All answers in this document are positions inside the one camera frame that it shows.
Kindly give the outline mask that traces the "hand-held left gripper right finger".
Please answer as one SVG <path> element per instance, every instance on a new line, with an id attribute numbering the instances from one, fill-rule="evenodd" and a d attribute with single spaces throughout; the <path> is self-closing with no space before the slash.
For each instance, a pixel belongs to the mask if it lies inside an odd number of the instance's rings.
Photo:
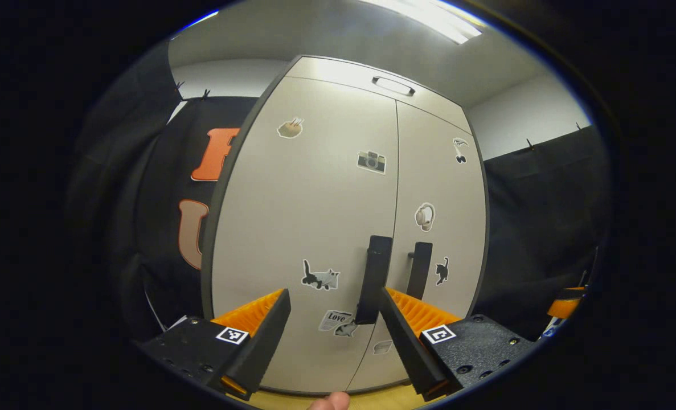
<path id="1" fill-rule="evenodd" d="M 391 340 L 425 401 L 475 389 L 522 363 L 536 347 L 483 314 L 460 319 L 387 286 L 381 299 Z"/>

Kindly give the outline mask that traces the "white drawer front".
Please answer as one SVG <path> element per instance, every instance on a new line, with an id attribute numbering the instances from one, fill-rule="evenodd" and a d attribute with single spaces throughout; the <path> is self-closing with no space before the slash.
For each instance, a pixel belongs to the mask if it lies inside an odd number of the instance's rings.
<path id="1" fill-rule="evenodd" d="M 395 73 L 347 60 L 301 55 L 294 60 L 291 67 L 286 71 L 286 75 L 288 77 L 329 81 L 330 83 L 387 96 L 433 114 L 473 135 L 469 121 L 460 105 L 415 81 L 400 77 Z M 410 97 L 384 90 L 372 83 L 371 80 L 375 76 L 393 79 L 404 85 L 409 85 L 416 90 L 416 93 Z"/>

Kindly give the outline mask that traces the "white cabinet door camera sticker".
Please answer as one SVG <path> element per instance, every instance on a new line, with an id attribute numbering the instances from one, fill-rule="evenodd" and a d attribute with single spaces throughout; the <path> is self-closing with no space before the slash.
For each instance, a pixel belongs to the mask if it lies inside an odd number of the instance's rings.
<path id="1" fill-rule="evenodd" d="M 263 388 L 346 390 L 372 325 L 351 324 L 372 236 L 395 228 L 396 101 L 285 77 L 237 155 L 214 241 L 213 314 L 288 289 Z"/>

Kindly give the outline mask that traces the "white cabinet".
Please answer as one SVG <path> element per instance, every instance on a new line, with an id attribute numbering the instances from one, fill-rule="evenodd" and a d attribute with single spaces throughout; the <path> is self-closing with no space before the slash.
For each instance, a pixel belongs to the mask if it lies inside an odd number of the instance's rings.
<path id="1" fill-rule="evenodd" d="M 217 223 L 220 217 L 220 210 L 221 210 L 221 205 L 223 202 L 223 198 L 225 196 L 225 191 L 226 191 L 226 186 L 228 184 L 228 180 L 230 179 L 231 172 L 233 170 L 233 167 L 235 166 L 236 158 L 237 155 L 241 149 L 241 146 L 243 145 L 243 142 L 245 140 L 245 137 L 247 133 L 249 132 L 250 127 L 252 126 L 255 117 L 258 115 L 258 112 L 260 111 L 261 107 L 263 104 L 267 101 L 267 98 L 271 95 L 272 91 L 275 89 L 276 86 L 280 83 L 280 81 L 288 77 L 286 75 L 286 71 L 291 67 L 289 65 L 288 68 L 285 69 L 285 72 L 281 73 L 278 75 L 272 83 L 270 83 L 269 86 L 263 91 L 262 95 L 258 99 L 257 103 L 253 107 L 252 111 L 249 113 L 247 116 L 246 120 L 244 120 L 242 126 L 240 127 L 239 134 L 237 135 L 237 140 L 236 140 L 236 145 L 234 147 L 235 151 L 233 154 L 230 155 L 230 157 L 226 160 L 225 163 L 225 174 L 222 176 L 222 179 L 220 182 L 218 182 L 217 188 L 215 190 L 214 198 L 212 200 L 212 213 L 210 216 L 208 216 L 207 219 L 207 242 L 206 242 L 206 249 L 203 254 L 204 260 L 203 260 L 203 265 L 202 265 L 202 300 L 203 300 L 203 310 L 205 313 L 211 315 L 212 317 L 216 317 L 213 314 L 213 305 L 212 305 L 212 262 L 213 262 L 213 251 L 214 251 L 214 241 L 215 241 L 215 235 L 217 231 Z M 476 146 L 476 149 L 478 151 L 479 158 L 481 160 L 481 165 L 483 166 L 483 171 L 484 171 L 484 164 L 482 161 L 482 155 L 480 152 L 480 148 L 478 145 L 478 142 L 474 136 L 474 144 Z M 488 233 L 488 222 L 489 222 L 489 206 L 487 203 L 487 233 Z M 359 326 L 351 320 L 352 325 Z M 395 345 L 393 341 L 391 340 L 389 330 L 387 329 L 387 325 L 385 324 L 381 314 L 378 314 L 378 318 L 376 320 L 375 324 L 372 324 L 374 329 L 372 330 L 371 334 L 371 339 L 369 340 L 369 343 L 367 345 L 367 350 L 366 353 L 364 354 L 363 360 L 359 364 L 358 370 L 356 371 L 356 374 L 353 376 L 351 379 L 351 382 L 349 383 L 348 388 L 346 391 L 349 392 L 363 392 L 363 391 L 369 391 L 369 390 L 376 390 L 376 389 L 381 389 L 386 386 L 392 386 L 400 383 L 405 383 L 408 381 L 408 375 L 405 373 L 403 364 L 400 361 L 398 351 L 395 348 Z M 296 394 L 302 394 L 302 395 L 312 395 L 316 393 L 299 393 L 299 392 L 290 392 L 290 391 L 283 391 L 283 390 L 275 390 L 275 389 L 270 389 L 270 388 L 263 388 L 261 385 L 260 387 L 265 390 L 272 390 L 272 391 L 278 391 L 278 392 L 283 392 L 283 393 L 296 393 Z"/>

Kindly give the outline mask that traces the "black backdrop cloth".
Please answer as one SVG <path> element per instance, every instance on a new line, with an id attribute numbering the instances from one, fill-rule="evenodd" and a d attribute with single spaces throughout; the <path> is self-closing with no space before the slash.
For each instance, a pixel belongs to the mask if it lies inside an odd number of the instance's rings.
<path id="1" fill-rule="evenodd" d="M 489 248 L 475 313 L 539 338 L 564 288 L 595 262 L 611 218 L 611 164 L 586 126 L 484 162 Z"/>
<path id="2" fill-rule="evenodd" d="M 90 109 L 66 197 L 77 261 L 103 279 L 126 337 L 138 342 L 203 316 L 210 202 L 257 101 L 181 100 L 169 46 L 146 52 Z"/>

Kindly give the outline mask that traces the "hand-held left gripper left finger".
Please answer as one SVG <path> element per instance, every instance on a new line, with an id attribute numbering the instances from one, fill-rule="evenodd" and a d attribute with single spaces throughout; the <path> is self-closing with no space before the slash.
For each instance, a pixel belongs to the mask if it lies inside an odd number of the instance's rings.
<path id="1" fill-rule="evenodd" d="M 260 388 L 290 313 L 283 288 L 215 319 L 183 317 L 137 347 L 190 384 L 247 401 Z"/>

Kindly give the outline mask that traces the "ceiling light panel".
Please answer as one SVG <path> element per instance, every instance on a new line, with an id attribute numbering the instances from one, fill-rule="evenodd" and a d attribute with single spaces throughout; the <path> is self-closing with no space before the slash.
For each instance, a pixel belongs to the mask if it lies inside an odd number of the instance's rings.
<path id="1" fill-rule="evenodd" d="M 455 44 L 481 36 L 486 25 L 467 11 L 442 0 L 358 0 L 393 11 L 428 27 Z"/>

